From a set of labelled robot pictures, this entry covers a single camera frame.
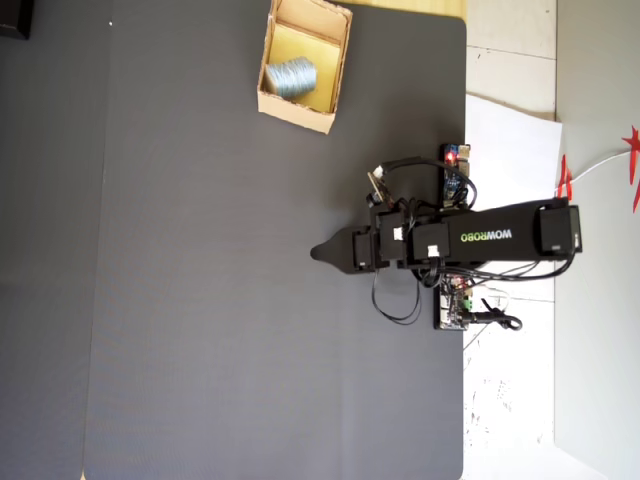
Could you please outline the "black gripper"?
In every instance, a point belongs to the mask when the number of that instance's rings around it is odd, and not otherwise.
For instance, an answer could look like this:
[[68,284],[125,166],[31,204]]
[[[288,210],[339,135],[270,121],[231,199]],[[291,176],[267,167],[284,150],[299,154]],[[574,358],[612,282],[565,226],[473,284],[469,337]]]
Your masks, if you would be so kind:
[[403,207],[381,204],[370,208],[370,223],[355,231],[347,227],[310,251],[313,260],[345,274],[374,272],[404,260],[408,215]]

